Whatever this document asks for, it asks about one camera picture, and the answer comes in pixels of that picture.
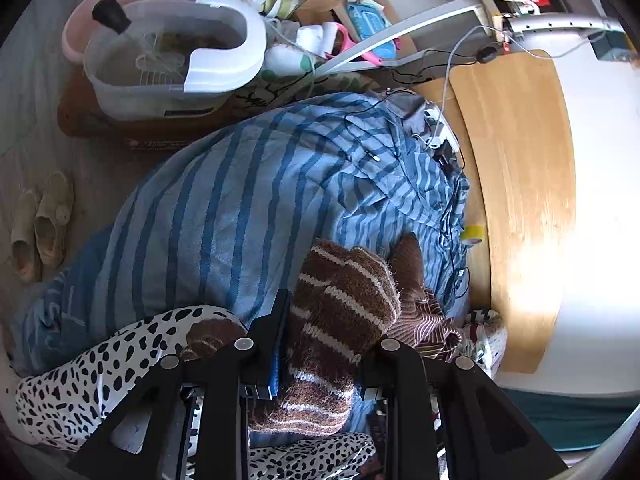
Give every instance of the white cable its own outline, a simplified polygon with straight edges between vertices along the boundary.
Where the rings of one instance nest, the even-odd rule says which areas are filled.
[[[294,41],[291,41],[289,38],[287,38],[284,34],[282,34],[280,32],[280,30],[275,25],[273,25],[273,23],[271,23],[271,21],[269,19],[267,19],[267,18],[263,18],[263,19],[264,19],[264,23],[266,23],[267,25],[269,25],[273,29],[273,31],[276,33],[276,36],[278,36],[281,40],[284,40],[286,43],[289,43],[290,45],[292,45],[293,47],[298,49],[300,52],[302,52],[303,54],[305,54],[309,58],[309,63],[311,63],[312,79],[311,79],[311,83],[309,85],[309,90],[306,93],[306,97],[305,97],[305,99],[309,99],[309,97],[311,97],[311,92],[314,90],[314,83],[316,81],[316,57],[318,57],[318,56],[316,56],[316,54],[313,54],[312,52],[309,52],[308,50],[302,48],[297,43],[295,43]]]
[[[433,140],[433,137],[436,136],[436,133],[438,132],[438,124],[440,124],[440,121],[442,120],[442,117],[444,116],[444,108],[445,108],[445,105],[446,105],[447,89],[449,88],[449,73],[451,72],[451,62],[453,60],[453,56],[456,53],[456,50],[460,47],[460,45],[466,40],[466,38],[471,36],[471,34],[473,34],[479,28],[488,28],[489,30],[495,30],[496,32],[501,32],[503,34],[505,33],[504,30],[500,30],[499,28],[495,28],[495,27],[490,27],[489,25],[476,25],[475,27],[472,27],[464,36],[462,36],[462,38],[460,38],[458,40],[458,42],[454,45],[454,47],[451,49],[451,52],[449,53],[449,57],[447,58],[447,71],[445,72],[445,75],[444,75],[444,86],[442,88],[442,101],[440,103],[440,112],[438,113],[438,120],[436,121],[436,125],[435,125],[435,128],[433,130],[433,134],[429,138],[429,140],[427,142],[427,145],[430,145],[431,141]],[[564,56],[567,56],[567,55],[571,54],[575,50],[578,50],[581,46],[583,46],[586,43],[593,43],[594,41],[600,40],[601,38],[604,37],[604,35],[606,33],[607,33],[607,31],[605,30],[605,31],[603,31],[603,33],[601,35],[599,35],[596,38],[593,38],[592,40],[587,38],[586,40],[581,41],[577,45],[572,46],[569,50],[563,52],[562,54],[557,54],[556,56],[550,56],[549,54],[547,54],[546,56],[539,56],[538,54],[534,54],[532,51],[530,51],[527,48],[525,48],[524,46],[522,46],[520,43],[518,43],[512,37],[509,37],[509,39],[510,39],[510,41],[513,41],[513,43],[515,43],[517,46],[519,46],[524,52],[527,52],[530,56],[537,57],[538,59],[559,59],[561,57],[564,57]]]

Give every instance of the wall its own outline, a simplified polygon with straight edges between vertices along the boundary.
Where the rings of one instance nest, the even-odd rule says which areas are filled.
[[[550,54],[576,44],[536,34]],[[590,45],[556,64],[574,140],[575,238],[554,336],[535,374],[498,384],[537,392],[640,391],[640,71],[598,61]]]

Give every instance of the cardboard box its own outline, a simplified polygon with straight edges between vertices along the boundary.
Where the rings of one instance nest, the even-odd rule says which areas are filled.
[[[107,137],[134,150],[176,151],[236,122],[238,118],[229,101],[200,116],[118,121],[100,110],[94,87],[81,66],[74,67],[58,104],[58,126],[65,135]]]
[[[332,12],[349,31],[351,39],[360,41],[358,31],[353,26],[344,3],[337,0],[306,0],[293,11],[293,19],[300,22],[300,25],[322,25],[324,22],[335,21]]]

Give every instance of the curved wooden desk surface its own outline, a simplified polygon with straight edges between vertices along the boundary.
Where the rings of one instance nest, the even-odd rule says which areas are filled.
[[[439,104],[442,85],[414,90]],[[471,304],[490,303],[506,319],[501,369],[533,373],[553,334],[575,224],[574,149],[555,65],[516,53],[456,67],[445,117],[472,186],[465,222],[484,219],[488,230],[488,243],[468,252]]]

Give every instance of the beige slipper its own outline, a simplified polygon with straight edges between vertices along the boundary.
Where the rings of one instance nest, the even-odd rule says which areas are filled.
[[[55,269],[65,259],[66,225],[73,208],[73,184],[61,171],[51,173],[34,223],[36,246],[47,267]]]
[[[11,256],[14,269],[23,283],[39,282],[42,264],[36,250],[33,221],[36,216],[40,194],[34,189],[23,192],[18,200],[11,229]]]

